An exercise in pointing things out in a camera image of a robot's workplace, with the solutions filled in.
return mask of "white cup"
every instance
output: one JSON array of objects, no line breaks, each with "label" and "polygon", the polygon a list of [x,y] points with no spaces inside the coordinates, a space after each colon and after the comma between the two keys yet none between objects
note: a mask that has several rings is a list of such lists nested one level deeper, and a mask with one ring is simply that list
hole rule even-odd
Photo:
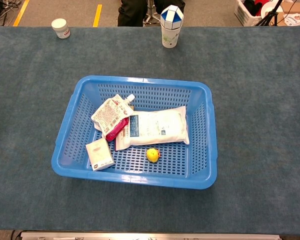
[{"label": "white cup", "polygon": [[70,36],[70,30],[68,28],[67,21],[63,18],[57,18],[53,20],[51,27],[60,39],[66,39]]},{"label": "white cup", "polygon": [[171,49],[177,45],[178,37],[182,26],[177,29],[167,29],[161,24],[162,45]]}]

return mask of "blue plastic basket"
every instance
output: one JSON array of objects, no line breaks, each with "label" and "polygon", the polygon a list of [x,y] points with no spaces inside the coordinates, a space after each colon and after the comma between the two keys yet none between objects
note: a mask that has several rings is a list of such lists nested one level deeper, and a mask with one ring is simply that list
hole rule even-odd
[{"label": "blue plastic basket", "polygon": [[[136,111],[157,111],[186,106],[190,144],[183,142],[131,146],[114,151],[115,165],[92,171],[86,144],[101,138],[90,119],[108,98],[119,94]],[[158,148],[161,158],[150,163],[148,148]],[[66,109],[52,156],[52,168],[72,178],[124,182],[174,188],[205,189],[217,178],[215,112],[210,89],[199,82],[149,78],[87,76],[81,79]]]}]

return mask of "paper cup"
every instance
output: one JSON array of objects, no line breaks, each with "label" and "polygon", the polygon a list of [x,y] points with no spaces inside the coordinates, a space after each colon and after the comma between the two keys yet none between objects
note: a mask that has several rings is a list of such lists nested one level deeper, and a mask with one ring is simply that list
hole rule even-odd
[{"label": "paper cup", "polygon": [[171,30],[163,27],[161,24],[162,45],[165,48],[171,49],[177,45],[181,28],[182,27]]}]

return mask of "jar lid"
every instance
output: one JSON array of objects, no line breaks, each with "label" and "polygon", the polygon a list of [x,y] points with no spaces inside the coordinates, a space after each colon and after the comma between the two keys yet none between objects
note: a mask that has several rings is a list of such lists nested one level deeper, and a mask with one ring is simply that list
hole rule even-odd
[{"label": "jar lid", "polygon": [[52,23],[51,23],[51,27],[54,30],[61,30],[66,25],[67,25],[67,21],[65,19],[63,19],[63,18],[57,18],[57,19],[53,20]]}]

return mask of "table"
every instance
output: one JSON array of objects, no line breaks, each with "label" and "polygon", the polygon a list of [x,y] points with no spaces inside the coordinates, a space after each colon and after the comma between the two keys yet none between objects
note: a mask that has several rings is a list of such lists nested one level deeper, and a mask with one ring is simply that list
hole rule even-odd
[{"label": "table", "polygon": [[[0,28],[0,229],[300,235],[300,27]],[[87,75],[198,81],[218,177],[190,190],[61,177],[61,121]]]}]

